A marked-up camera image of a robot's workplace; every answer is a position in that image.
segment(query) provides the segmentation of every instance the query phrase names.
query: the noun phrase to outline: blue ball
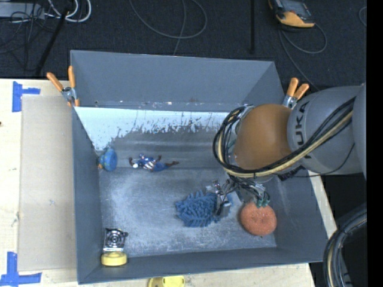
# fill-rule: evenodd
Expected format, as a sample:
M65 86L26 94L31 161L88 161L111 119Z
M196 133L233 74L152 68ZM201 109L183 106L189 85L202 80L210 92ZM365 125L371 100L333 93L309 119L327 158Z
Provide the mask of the blue ball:
M100 156L99 162L106 171L113 171L117 168L117 154L112 148L109 148Z

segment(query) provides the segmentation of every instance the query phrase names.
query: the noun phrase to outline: gray bin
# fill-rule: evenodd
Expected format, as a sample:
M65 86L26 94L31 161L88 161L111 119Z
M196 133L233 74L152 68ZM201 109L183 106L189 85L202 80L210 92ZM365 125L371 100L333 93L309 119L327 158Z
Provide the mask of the gray bin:
M177 217L176 201L227 179L212 153L227 113L282 103L273 62L74 50L71 65L81 101L72 110L80 284L322 261L327 233L309 178L265 184L278 218L265 237L240 226L235 194L218 223L190 228ZM107 145L118 156L113 172L97 167ZM131 168L141 152L180 163ZM101 264L105 228L129 233L124 266Z

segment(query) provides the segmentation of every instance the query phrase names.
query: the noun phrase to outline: blue brush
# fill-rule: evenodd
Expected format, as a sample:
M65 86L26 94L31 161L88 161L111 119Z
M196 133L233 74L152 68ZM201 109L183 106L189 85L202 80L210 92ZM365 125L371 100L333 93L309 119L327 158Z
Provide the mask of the blue brush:
M217 195L203 194L202 190L175 204L178 217L187 227L207 227L212 221L217 223L221 217L215 215L216 205Z

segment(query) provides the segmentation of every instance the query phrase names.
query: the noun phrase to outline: brown ball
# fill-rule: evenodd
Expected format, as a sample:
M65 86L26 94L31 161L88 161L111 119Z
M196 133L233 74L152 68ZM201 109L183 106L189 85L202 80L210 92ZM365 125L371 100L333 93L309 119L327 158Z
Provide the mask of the brown ball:
M276 215L269 205L258 208L251 201L242 208L239 218L245 230L252 235L265 236L276 229Z

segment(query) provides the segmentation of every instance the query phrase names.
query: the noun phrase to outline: black carpet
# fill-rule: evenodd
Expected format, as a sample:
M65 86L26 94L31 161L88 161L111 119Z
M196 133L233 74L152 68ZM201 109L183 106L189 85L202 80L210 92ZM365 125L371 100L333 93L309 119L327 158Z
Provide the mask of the black carpet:
M50 10L48 0L11 1L36 2ZM69 0L52 1L62 11ZM86 0L78 1L77 14L83 18L89 6ZM316 26L298 31L281 29L268 0L254 0L254 13L251 0L90 1L89 19L65 21L48 51L59 19L0 19L0 77L45 78L53 72L67 80L69 53L76 49L273 61L285 91L291 77L310 83L309 93L366 82L367 0L305 0ZM16 14L12 20L17 21ZM363 175L323 180L336 220L366 201ZM354 286L367 286L366 234L355 241L345 252L345 262ZM311 268L316 286L324 286L321 264Z

